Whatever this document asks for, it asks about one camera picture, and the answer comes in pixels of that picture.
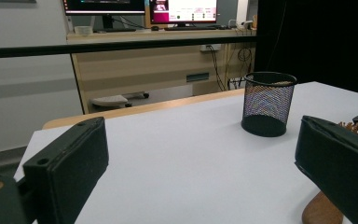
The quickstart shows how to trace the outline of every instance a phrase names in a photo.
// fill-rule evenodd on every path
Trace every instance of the desk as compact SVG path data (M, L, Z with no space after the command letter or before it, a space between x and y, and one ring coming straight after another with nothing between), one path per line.
M76 223L301 223L319 191L294 165L301 118L351 121L358 93L296 85L287 132L276 138L241 127L241 91L220 94L107 119L110 164ZM35 132L21 164L69 127Z
M212 53L209 50L200 52L200 45L193 45L192 41L246 35L255 34L251 31L239 30L181 32L140 30L89 36L69 34L67 36L69 45L142 41L151 41L152 44L153 41L179 39L188 41L188 46L181 47L162 48L156 45L152 49L72 53L84 113L92 112L90 99L109 95L190 84L193 85L193 93L196 95L219 91ZM254 54L255 43L228 44L223 40L222 43L222 48L215 53L216 69L226 85L230 78L243 77L249 71L250 61L244 63L238 59L237 54L243 48L252 49Z

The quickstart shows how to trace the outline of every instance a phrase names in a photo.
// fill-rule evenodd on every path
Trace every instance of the computer monitor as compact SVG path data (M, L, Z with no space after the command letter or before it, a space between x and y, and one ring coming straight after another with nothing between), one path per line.
M62 0L66 16L144 15L145 0Z
M217 0L148 0L151 24L216 23Z

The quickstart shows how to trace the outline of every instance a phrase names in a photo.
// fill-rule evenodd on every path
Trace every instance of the pencil cup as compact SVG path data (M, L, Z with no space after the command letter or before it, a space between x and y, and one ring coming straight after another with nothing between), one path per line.
M254 72L245 76L242 128L263 137L286 133L290 104L297 79L274 72Z

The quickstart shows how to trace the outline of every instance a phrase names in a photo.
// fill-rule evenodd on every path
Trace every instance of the keyboard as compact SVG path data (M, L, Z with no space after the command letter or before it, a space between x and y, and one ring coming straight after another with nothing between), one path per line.
M165 27L165 31L192 31L192 30L216 30L215 27L198 27L198 26L185 26L185 27Z
M94 33L113 33L113 32L134 32L134 28L104 28L101 30L94 30Z

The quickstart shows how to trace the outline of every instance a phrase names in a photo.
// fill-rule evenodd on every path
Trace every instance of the power outlet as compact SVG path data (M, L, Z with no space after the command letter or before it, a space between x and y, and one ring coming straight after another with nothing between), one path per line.
M218 51L218 50L220 50L222 48L221 44L201 45L200 51L211 51L211 49L208 48L207 46L211 46L214 51Z

